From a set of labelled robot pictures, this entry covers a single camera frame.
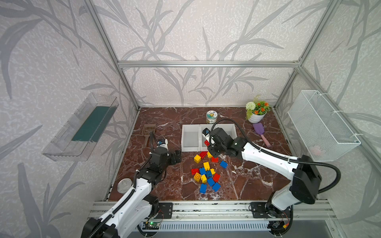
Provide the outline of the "blue lego brick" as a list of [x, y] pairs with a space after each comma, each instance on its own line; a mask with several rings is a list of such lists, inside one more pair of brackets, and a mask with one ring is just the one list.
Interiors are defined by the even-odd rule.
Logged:
[[225, 161], [222, 161], [220, 163], [220, 166], [226, 169], [228, 167], [228, 164]]

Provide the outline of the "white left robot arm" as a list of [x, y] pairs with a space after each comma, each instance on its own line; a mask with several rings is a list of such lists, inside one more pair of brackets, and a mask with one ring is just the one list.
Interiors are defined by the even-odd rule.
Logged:
[[145, 218], [159, 213], [158, 198], [150, 193], [165, 179], [167, 168], [176, 162], [176, 154], [159, 146], [153, 132], [150, 132], [149, 138], [149, 158], [136, 171], [132, 186], [100, 218], [90, 218], [85, 223], [82, 238], [126, 238]]

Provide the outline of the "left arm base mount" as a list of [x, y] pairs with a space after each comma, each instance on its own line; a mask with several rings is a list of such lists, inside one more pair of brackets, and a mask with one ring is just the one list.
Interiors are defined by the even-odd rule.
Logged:
[[154, 219], [171, 219], [173, 213], [173, 203], [159, 202], [152, 206], [149, 218]]

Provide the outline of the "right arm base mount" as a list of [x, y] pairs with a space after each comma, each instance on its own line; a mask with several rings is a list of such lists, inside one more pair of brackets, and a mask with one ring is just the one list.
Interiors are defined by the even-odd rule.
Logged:
[[251, 202], [249, 204], [249, 211], [251, 212], [253, 218], [259, 219], [282, 219], [282, 218], [291, 218], [293, 215], [293, 206], [289, 206], [284, 211], [268, 210], [266, 208], [267, 202]]

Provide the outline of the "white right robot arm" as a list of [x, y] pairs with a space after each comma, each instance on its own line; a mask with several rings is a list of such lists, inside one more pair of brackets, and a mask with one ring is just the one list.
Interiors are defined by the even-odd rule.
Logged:
[[[202, 131], [206, 139], [207, 149], [213, 157], [226, 154], [241, 160], [257, 163], [283, 175], [289, 180], [282, 189], [273, 192], [266, 205], [267, 214], [274, 217], [293, 205], [301, 202], [314, 204], [318, 194], [334, 188], [341, 180], [341, 171], [338, 167], [315, 162], [309, 156], [288, 156], [274, 152], [255, 144], [246, 135], [245, 131], [238, 127], [242, 136], [232, 138], [227, 132], [217, 127], [217, 124]], [[326, 187], [321, 188], [322, 176], [319, 167], [330, 168], [335, 171], [335, 179]]]

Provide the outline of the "long red lego brick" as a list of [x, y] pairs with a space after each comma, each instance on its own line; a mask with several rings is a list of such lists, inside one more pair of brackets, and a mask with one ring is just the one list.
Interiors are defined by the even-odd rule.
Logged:
[[200, 158], [204, 159], [207, 156], [207, 151], [202, 151], [199, 153]]

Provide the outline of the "large yellow lego brick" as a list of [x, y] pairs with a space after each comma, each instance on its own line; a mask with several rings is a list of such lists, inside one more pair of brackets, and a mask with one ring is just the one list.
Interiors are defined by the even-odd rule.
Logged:
[[194, 179], [196, 182], [200, 182], [200, 181], [201, 181], [201, 174], [196, 173], [196, 174], [194, 175], [193, 179]]

